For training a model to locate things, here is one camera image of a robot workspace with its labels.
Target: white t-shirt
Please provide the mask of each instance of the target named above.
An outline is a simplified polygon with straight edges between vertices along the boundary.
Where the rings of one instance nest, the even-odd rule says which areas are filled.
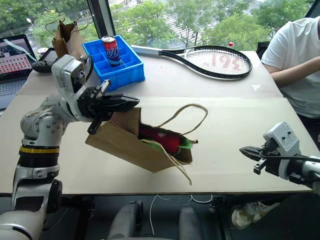
[[[274,35],[261,61],[286,70],[320,56],[319,19],[289,21]],[[298,114],[320,118],[320,71],[280,90]]]

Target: yellow ring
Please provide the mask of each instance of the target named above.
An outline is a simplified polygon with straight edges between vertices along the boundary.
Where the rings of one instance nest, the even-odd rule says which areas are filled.
[[[26,148],[21,146],[20,151],[27,154],[57,154],[60,152],[60,148],[35,149],[35,148]]]

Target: paper bag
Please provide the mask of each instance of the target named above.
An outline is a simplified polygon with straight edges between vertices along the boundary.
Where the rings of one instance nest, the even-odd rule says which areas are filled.
[[[180,108],[169,120],[155,128],[162,132],[165,131],[166,133],[175,134],[180,138],[185,138],[183,134],[160,127],[174,119],[183,109],[190,106],[202,108],[206,112],[203,120],[194,129],[185,134],[194,131],[208,115],[207,109],[197,104],[189,104]],[[169,159],[173,158],[173,156],[168,156],[166,152],[155,149],[138,138],[139,125],[145,125],[141,122],[141,108],[136,107],[128,112],[115,112],[110,121],[102,123],[95,135],[88,136],[85,143],[153,173],[172,166],[177,167]],[[191,150],[181,148],[179,153],[174,156],[174,159],[179,165],[191,164],[193,161]]]
[[[55,34],[53,34],[47,28],[47,26],[55,23],[56,21],[59,21],[59,25],[57,27],[57,30],[55,31]],[[63,57],[65,54],[68,54],[79,59],[82,55],[85,55],[85,51],[82,48],[82,43],[84,43],[85,40],[81,36],[80,31],[85,29],[88,25],[86,25],[82,29],[78,29],[77,21],[69,24],[64,24],[64,20],[56,21],[46,24],[45,29],[47,29],[52,35],[54,35],[52,44],[57,56]]]

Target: laptop screen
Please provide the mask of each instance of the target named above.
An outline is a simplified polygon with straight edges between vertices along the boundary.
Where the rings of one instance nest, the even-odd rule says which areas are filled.
[[[36,61],[25,35],[0,39],[0,80],[27,77]]]

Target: robotic arm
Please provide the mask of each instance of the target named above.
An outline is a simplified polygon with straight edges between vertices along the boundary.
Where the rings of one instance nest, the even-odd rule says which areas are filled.
[[[266,140],[262,148],[247,146],[240,148],[246,157],[257,161],[253,172],[261,170],[303,184],[320,194],[320,157],[303,156],[299,149],[299,139],[286,122],[280,122],[263,135]]]
[[[0,216],[0,239],[38,240],[47,213],[61,205],[59,174],[60,143],[69,123],[91,122],[95,134],[113,112],[131,110],[139,103],[135,97],[104,95],[109,80],[101,86],[86,87],[84,64],[70,55],[52,66],[59,94],[47,97],[37,109],[25,114],[20,126],[24,133],[15,169],[12,211]]]

